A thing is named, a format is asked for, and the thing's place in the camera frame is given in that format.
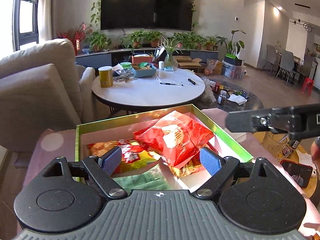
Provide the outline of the red checkered snack bag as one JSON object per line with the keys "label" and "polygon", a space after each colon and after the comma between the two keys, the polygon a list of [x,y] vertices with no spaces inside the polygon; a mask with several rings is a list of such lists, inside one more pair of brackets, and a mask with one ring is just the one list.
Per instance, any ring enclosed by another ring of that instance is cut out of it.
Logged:
{"label": "red checkered snack bag", "polygon": [[214,137],[210,129],[178,111],[133,134],[136,140],[159,153],[163,163],[178,178],[204,170],[200,150]]}

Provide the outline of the red yellow chip bag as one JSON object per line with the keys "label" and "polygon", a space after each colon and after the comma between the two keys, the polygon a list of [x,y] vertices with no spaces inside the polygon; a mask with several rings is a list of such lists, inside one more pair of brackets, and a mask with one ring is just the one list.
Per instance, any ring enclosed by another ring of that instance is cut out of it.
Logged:
{"label": "red yellow chip bag", "polygon": [[139,168],[146,167],[150,163],[158,161],[161,156],[149,146],[133,139],[112,140],[108,142],[96,142],[87,144],[90,155],[102,156],[104,151],[119,146],[121,148],[121,162],[113,174],[121,174]]}

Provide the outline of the red plastic stool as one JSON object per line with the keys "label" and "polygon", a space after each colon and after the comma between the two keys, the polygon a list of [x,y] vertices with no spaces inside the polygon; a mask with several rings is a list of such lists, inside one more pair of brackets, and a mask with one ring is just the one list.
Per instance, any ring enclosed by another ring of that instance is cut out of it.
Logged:
{"label": "red plastic stool", "polygon": [[302,92],[311,95],[313,89],[313,79],[305,77],[302,85]]}

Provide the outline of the smartphone with red case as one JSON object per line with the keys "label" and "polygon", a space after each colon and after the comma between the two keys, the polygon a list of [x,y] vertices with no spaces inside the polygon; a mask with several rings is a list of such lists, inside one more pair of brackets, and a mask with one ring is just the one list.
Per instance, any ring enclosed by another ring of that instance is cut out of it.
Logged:
{"label": "smartphone with red case", "polygon": [[312,166],[298,164],[289,160],[282,160],[280,164],[297,185],[299,185],[302,189],[308,187],[313,173]]}

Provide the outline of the pale green snack bag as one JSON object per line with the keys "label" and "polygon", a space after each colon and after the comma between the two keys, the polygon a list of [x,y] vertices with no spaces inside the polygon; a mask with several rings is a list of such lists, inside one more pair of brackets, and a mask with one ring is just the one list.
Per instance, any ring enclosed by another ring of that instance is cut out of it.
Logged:
{"label": "pale green snack bag", "polygon": [[170,186],[160,166],[150,168],[142,174],[114,178],[128,194],[132,190],[169,190]]}

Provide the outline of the green cardboard box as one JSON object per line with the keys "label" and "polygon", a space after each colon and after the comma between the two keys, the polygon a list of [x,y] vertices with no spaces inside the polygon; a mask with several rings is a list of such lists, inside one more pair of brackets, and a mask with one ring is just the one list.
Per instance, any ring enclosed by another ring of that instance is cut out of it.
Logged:
{"label": "green cardboard box", "polygon": [[161,168],[168,189],[196,191],[211,175],[200,163],[200,149],[242,163],[253,156],[224,129],[227,113],[193,105],[150,111],[82,124],[76,128],[75,160],[102,155],[113,146],[122,151],[113,176]]}

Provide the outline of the grey dining chair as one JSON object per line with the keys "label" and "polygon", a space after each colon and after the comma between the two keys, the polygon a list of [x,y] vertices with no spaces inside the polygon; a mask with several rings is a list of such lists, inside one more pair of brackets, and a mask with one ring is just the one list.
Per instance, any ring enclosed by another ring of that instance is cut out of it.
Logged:
{"label": "grey dining chair", "polygon": [[283,51],[281,54],[280,66],[276,74],[276,78],[280,77],[286,81],[286,84],[294,84],[296,72],[294,70],[295,61],[294,55],[290,51]]}

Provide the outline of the white crumpled tissue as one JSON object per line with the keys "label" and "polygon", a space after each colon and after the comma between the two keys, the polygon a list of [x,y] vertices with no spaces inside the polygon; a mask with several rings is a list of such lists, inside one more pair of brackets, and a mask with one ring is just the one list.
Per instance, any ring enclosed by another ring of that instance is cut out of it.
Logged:
{"label": "white crumpled tissue", "polygon": [[243,105],[247,102],[247,99],[240,95],[232,94],[228,99],[230,102],[237,103],[238,105]]}

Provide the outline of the dark glass jar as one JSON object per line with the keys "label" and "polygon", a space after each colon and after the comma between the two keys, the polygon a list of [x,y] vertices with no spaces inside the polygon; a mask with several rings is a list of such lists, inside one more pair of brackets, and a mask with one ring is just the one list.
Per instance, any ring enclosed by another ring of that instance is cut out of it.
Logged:
{"label": "dark glass jar", "polygon": [[226,101],[226,95],[227,95],[227,92],[225,90],[221,90],[217,98],[217,103],[220,105],[224,105]]}

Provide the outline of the dark round side table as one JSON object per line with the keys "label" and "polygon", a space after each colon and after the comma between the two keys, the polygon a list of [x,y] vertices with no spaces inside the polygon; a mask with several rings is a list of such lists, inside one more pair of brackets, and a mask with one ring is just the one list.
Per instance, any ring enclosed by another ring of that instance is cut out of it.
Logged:
{"label": "dark round side table", "polygon": [[225,112],[246,111],[246,110],[259,110],[264,108],[262,101],[252,92],[242,88],[239,85],[230,83],[228,81],[211,79],[216,82],[226,91],[226,100],[224,103],[219,104],[220,92],[213,92],[216,101],[208,102],[203,99],[199,99],[195,102],[195,106],[200,110],[219,108]]}

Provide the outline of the black marker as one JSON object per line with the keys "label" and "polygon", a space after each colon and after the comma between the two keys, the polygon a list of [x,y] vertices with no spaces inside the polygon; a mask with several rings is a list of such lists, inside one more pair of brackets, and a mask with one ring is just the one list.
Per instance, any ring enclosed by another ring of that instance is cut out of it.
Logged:
{"label": "black marker", "polygon": [[188,79],[188,81],[189,81],[190,83],[192,83],[193,85],[196,85],[196,82],[195,82],[194,80]]}

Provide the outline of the yellow cylindrical can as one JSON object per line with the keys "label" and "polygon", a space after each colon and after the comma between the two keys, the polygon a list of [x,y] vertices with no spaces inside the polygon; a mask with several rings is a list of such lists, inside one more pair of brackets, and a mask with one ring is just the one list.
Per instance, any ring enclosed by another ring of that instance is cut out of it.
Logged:
{"label": "yellow cylindrical can", "polygon": [[98,69],[101,88],[113,86],[113,69],[111,66],[103,66]]}

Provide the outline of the white round table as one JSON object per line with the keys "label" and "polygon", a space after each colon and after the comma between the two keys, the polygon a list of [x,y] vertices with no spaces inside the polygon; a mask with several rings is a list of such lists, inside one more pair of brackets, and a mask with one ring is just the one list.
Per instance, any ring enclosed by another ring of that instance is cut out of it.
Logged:
{"label": "white round table", "polygon": [[[161,85],[160,82],[179,83],[184,86]],[[190,70],[172,72],[157,70],[153,77],[115,82],[112,87],[101,88],[99,78],[92,84],[92,92],[103,104],[124,111],[146,112],[193,103],[205,91],[204,81]]]}

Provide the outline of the black pen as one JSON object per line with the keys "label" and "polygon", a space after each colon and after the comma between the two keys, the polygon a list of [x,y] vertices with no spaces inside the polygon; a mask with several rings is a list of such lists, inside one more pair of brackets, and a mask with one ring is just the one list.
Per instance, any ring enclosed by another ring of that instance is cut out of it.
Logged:
{"label": "black pen", "polygon": [[184,86],[183,84],[179,83],[169,83],[169,82],[160,82],[161,85],[169,85],[169,86]]}

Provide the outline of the blue snack basket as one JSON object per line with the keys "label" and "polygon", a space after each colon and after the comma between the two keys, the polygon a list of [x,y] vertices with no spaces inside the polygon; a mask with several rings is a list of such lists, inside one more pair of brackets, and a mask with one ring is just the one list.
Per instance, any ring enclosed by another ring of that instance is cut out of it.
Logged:
{"label": "blue snack basket", "polygon": [[141,67],[140,65],[134,64],[131,70],[135,77],[144,78],[153,77],[156,74],[157,68],[151,63],[148,63],[145,67]]}

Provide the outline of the dark tv console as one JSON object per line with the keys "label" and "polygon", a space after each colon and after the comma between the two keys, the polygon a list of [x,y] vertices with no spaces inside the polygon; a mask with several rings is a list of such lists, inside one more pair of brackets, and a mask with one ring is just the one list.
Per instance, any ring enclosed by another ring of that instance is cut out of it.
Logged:
{"label": "dark tv console", "polygon": [[[102,66],[115,66],[121,62],[131,62],[131,56],[136,54],[155,54],[155,48],[139,48],[139,49],[117,49],[98,53],[81,54],[76,56],[76,64],[84,67],[93,67],[98,69]],[[208,50],[178,50],[173,53],[174,56],[189,56],[192,59],[199,58],[201,63],[206,63],[207,59],[217,60],[219,58],[218,51]]]}

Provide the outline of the open cardboard box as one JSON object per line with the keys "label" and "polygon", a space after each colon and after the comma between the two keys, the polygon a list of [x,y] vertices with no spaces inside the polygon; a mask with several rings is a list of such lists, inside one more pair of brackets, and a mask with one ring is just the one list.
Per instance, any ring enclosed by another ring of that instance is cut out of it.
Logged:
{"label": "open cardboard box", "polygon": [[182,69],[201,69],[201,59],[192,59],[190,56],[173,56],[174,63],[178,68]]}

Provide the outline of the glass vase with plant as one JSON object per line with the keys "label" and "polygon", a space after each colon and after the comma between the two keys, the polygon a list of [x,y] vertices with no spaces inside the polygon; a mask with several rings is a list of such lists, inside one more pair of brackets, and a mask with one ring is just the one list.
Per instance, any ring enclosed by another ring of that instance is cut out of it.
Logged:
{"label": "glass vase with plant", "polygon": [[164,59],[164,67],[173,67],[174,66],[174,58],[173,53],[178,50],[178,40],[174,37],[162,37],[160,48],[166,52],[166,56]]}

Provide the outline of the red decorative branches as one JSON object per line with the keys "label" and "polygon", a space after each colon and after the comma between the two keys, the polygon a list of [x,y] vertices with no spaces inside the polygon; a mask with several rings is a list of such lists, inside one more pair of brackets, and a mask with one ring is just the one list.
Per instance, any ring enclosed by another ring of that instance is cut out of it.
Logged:
{"label": "red decorative branches", "polygon": [[86,39],[87,34],[92,32],[92,25],[87,25],[82,22],[79,26],[77,26],[73,32],[69,30],[68,32],[61,31],[57,33],[57,38],[70,40],[75,51],[75,55],[80,51],[80,44],[82,41]]}

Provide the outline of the black wall television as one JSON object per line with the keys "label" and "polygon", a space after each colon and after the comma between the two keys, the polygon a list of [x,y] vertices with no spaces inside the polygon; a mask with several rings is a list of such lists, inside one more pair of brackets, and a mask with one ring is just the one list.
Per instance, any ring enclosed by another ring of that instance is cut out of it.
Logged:
{"label": "black wall television", "polygon": [[101,0],[100,28],[191,30],[194,0]]}

